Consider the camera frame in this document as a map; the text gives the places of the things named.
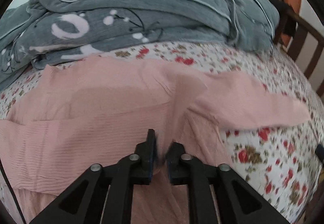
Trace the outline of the pink knit sweater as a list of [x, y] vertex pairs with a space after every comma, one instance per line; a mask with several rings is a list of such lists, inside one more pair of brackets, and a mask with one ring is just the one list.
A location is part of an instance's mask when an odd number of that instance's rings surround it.
[[135, 223], [184, 223], [184, 188], [163, 169], [172, 142], [209, 165], [231, 163], [220, 129], [295, 126], [308, 107], [273, 94], [241, 71], [208, 74], [162, 60], [89, 57], [66, 69], [46, 67], [38, 85], [1, 121], [1, 161], [31, 221], [94, 163], [115, 164], [157, 134], [151, 187], [135, 190]]

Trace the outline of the floral bed sheet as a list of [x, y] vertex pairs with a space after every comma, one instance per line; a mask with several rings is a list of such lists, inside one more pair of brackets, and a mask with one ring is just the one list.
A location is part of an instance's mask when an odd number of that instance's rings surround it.
[[219, 44], [156, 43], [110, 53], [118, 59], [164, 59], [220, 73], [243, 71], [267, 91], [304, 102], [311, 120], [291, 128], [223, 131], [234, 169], [290, 223], [314, 197], [321, 165], [315, 148], [323, 143], [323, 104], [298, 67], [280, 49], [245, 53]]

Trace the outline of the black garment on footboard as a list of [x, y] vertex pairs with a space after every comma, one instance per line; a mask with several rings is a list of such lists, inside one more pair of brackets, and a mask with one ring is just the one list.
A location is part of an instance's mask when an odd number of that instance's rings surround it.
[[[279, 12], [279, 16], [281, 19], [286, 14], [286, 12], [288, 10], [293, 10], [290, 5], [288, 5], [287, 3], [284, 3], [281, 0], [269, 0], [269, 1], [270, 1], [270, 3], [272, 3], [274, 5], [274, 7]], [[283, 30], [283, 33], [290, 37], [294, 37], [295, 32], [296, 32], [296, 21], [293, 18], [288, 17], [287, 22], [285, 24], [285, 28]]]

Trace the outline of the wooden bed footboard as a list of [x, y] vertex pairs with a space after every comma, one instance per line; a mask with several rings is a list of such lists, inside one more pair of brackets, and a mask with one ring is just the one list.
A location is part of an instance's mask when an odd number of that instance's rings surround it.
[[288, 56], [290, 56], [293, 61], [296, 61], [298, 59], [298, 56], [302, 51], [308, 34], [314, 37], [317, 41], [317, 46], [312, 55], [312, 58], [310, 59], [310, 63], [304, 71], [305, 77], [309, 79], [313, 74], [323, 52], [323, 36], [311, 24], [309, 24], [306, 20], [296, 14], [293, 9], [289, 8], [282, 12], [280, 16], [279, 25], [275, 31], [274, 44], [277, 45], [279, 43], [281, 36], [284, 33], [288, 19], [292, 19], [296, 22], [297, 25], [295, 35], [292, 37], [292, 42], [288, 46], [287, 51]]

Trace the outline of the grey patterned quilt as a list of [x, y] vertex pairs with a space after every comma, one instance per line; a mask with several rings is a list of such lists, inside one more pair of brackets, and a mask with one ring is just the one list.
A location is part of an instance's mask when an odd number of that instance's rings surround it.
[[1, 89], [28, 65], [43, 69], [163, 41], [271, 47], [279, 14], [269, 0], [29, 0], [1, 18]]

